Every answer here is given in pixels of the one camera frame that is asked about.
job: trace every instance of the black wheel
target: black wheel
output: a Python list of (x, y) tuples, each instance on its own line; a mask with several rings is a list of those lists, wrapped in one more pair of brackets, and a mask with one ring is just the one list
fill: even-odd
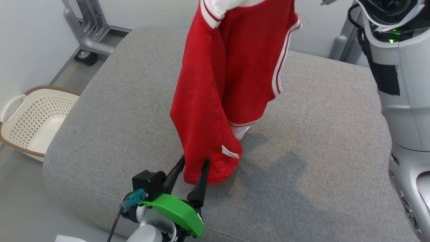
[(97, 62), (98, 57), (97, 53), (91, 52), (86, 58), (81, 59), (79, 58), (79, 54), (77, 54), (74, 59), (87, 66), (92, 66)]

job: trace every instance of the white plastic basket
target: white plastic basket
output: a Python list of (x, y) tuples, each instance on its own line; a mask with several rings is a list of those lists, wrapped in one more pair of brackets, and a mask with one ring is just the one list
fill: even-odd
[[(43, 161), (49, 144), (80, 93), (59, 87), (35, 87), (14, 98), (0, 116), (0, 141)], [(16, 109), (11, 110), (20, 101)]]

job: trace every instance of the black tape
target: black tape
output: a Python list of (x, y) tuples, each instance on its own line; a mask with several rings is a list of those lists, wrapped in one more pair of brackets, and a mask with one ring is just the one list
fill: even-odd
[(369, 61), (369, 66), (381, 92), (400, 96), (399, 79), (395, 65), (383, 65)]

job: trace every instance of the red and white jersey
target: red and white jersey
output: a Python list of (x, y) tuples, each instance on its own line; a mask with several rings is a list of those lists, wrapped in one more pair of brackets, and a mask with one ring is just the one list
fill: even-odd
[(299, 27), (294, 0), (200, 0), (170, 111), (185, 182), (197, 182), (207, 157), (208, 184), (232, 175), (242, 155), (237, 137), (282, 93), (279, 75)]

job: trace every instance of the gray ottoman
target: gray ottoman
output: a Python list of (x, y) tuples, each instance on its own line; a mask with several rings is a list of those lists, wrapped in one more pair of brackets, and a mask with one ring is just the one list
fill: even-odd
[[(131, 32), (64, 121), (43, 170), (76, 216), (109, 229), (131, 178), (181, 157), (169, 110), (185, 38)], [(291, 51), (284, 70), (285, 93), (243, 138), (236, 172), (208, 187), (200, 241), (417, 241), (389, 184), (390, 136), (370, 70)], [(179, 177), (174, 194), (191, 187)], [(136, 227), (121, 219), (116, 231)]]

